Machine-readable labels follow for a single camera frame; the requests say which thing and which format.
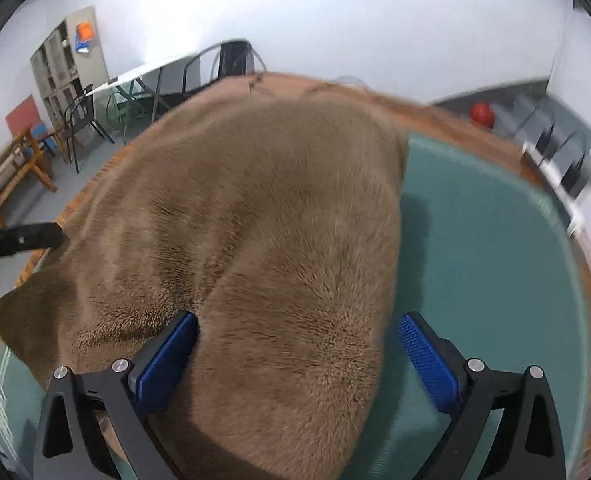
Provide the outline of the brown fleece sweater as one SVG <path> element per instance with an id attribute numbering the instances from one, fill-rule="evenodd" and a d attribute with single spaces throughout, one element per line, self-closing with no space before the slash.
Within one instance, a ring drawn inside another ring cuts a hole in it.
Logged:
<path id="1" fill-rule="evenodd" d="M 47 384 L 134 356 L 190 311 L 196 348 L 150 421 L 180 471 L 338 478 L 379 384 L 408 152 L 401 126 L 348 102 L 178 107 L 0 298 L 0 336 Z"/>

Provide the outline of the white folding table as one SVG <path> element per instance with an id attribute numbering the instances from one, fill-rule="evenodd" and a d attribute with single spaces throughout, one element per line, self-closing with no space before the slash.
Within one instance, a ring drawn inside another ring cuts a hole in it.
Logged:
<path id="1" fill-rule="evenodd" d="M 200 73 L 196 53 L 176 58 L 162 56 L 90 87 L 84 96 L 113 98 L 114 108 L 122 114 L 122 132 L 126 136 L 134 112 L 155 122 L 187 99 L 187 92 L 200 84 Z"/>

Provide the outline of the wooden chairs stack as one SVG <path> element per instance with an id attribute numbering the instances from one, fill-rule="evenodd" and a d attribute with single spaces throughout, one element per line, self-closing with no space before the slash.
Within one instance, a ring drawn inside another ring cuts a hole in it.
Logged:
<path id="1" fill-rule="evenodd" d="M 0 210 L 26 178 L 34 176 L 49 190 L 56 192 L 53 170 L 50 169 L 44 151 L 29 129 L 14 137 L 0 152 Z M 0 228 L 5 225 L 0 214 Z"/>

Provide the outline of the green table mat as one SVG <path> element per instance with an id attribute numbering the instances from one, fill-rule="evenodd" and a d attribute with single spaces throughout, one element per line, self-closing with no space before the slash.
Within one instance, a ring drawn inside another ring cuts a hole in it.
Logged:
<path id="1" fill-rule="evenodd" d="M 413 479 L 449 423 L 433 406 L 399 340 L 419 311 L 465 358 L 492 370 L 545 372 L 568 479 L 583 454 L 591 357 L 587 303 L 553 199 L 508 170 L 412 134 L 403 185 L 399 292 L 380 390 L 340 479 Z M 0 348 L 0 451 L 31 479 L 44 393 Z"/>

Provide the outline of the black chair near cabinet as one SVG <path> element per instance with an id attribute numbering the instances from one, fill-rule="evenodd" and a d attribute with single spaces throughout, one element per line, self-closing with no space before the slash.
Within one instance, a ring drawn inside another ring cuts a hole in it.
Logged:
<path id="1" fill-rule="evenodd" d="M 62 114 L 62 118 L 64 118 L 64 143 L 67 148 L 68 161 L 74 163 L 76 172 L 80 172 L 78 153 L 76 153 L 78 142 L 75 139 L 78 133 L 90 127 L 102 139 L 114 143 L 112 136 L 95 117 L 93 90 L 94 87 L 91 84 L 83 88 Z"/>

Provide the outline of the white power strip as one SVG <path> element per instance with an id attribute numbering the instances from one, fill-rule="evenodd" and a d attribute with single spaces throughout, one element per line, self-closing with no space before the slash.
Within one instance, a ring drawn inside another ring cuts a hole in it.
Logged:
<path id="1" fill-rule="evenodd" d="M 567 224 L 567 233 L 572 237 L 578 237 L 584 231 L 585 218 L 575 199 L 563 187 L 557 166 L 545 159 L 530 141 L 524 141 L 521 150 L 522 160 L 535 170 L 538 177 L 544 181 L 545 188 L 555 196 L 561 216 Z"/>

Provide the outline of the beige glass door cabinet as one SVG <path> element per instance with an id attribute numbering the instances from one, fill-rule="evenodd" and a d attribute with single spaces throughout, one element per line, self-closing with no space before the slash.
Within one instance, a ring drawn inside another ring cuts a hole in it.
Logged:
<path id="1" fill-rule="evenodd" d="M 108 79 L 94 6 L 67 15 L 30 58 L 38 93 L 55 128 L 84 88 Z"/>

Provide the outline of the black power adapter near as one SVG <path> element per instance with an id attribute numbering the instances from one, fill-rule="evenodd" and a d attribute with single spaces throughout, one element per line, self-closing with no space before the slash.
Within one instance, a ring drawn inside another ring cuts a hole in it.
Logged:
<path id="1" fill-rule="evenodd" d="M 563 175 L 560 184 L 571 198 L 576 198 L 585 188 L 588 176 L 580 160 L 572 164 Z"/>

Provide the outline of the black power adapter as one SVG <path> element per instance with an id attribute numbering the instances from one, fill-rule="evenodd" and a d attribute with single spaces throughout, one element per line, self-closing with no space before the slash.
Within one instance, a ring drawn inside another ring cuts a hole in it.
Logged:
<path id="1" fill-rule="evenodd" d="M 563 175 L 560 184 L 571 198 L 576 198 L 585 188 L 588 176 L 580 160 L 572 164 Z"/>
<path id="2" fill-rule="evenodd" d="M 559 142 L 552 133 L 543 132 L 535 144 L 536 151 L 542 156 L 538 166 L 542 165 L 544 160 L 550 160 L 555 156 L 559 148 Z"/>

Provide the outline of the black power adapter far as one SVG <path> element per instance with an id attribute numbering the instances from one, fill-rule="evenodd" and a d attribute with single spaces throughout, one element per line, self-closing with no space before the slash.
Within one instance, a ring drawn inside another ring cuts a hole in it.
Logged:
<path id="1" fill-rule="evenodd" d="M 559 142 L 552 133 L 543 132 L 535 144 L 536 151 L 542 156 L 538 166 L 542 165 L 544 160 L 550 160 L 555 156 L 559 148 Z"/>

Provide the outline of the red ball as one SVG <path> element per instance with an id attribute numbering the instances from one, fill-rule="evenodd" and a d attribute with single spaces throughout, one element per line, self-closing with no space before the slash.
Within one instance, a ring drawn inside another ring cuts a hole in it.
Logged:
<path id="1" fill-rule="evenodd" d="M 471 122 L 482 127 L 492 129 L 495 124 L 495 113 L 488 102 L 477 102 L 469 110 Z"/>

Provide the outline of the black metal chair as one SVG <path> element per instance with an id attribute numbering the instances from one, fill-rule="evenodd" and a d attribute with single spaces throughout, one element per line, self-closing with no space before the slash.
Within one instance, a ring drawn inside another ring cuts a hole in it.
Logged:
<path id="1" fill-rule="evenodd" d="M 215 56 L 212 63 L 211 79 L 204 84 L 198 84 L 197 87 L 189 88 L 189 70 L 200 60 L 200 58 L 212 51 L 218 52 L 218 55 Z M 184 96 L 185 99 L 189 99 L 227 77 L 254 74 L 256 72 L 256 63 L 259 63 L 261 73 L 266 73 L 268 71 L 268 66 L 266 66 L 262 56 L 256 51 L 256 49 L 254 49 L 251 42 L 247 39 L 230 39 L 211 44 L 209 47 L 206 47 L 204 50 L 201 50 L 192 56 L 184 65 L 181 95 Z"/>

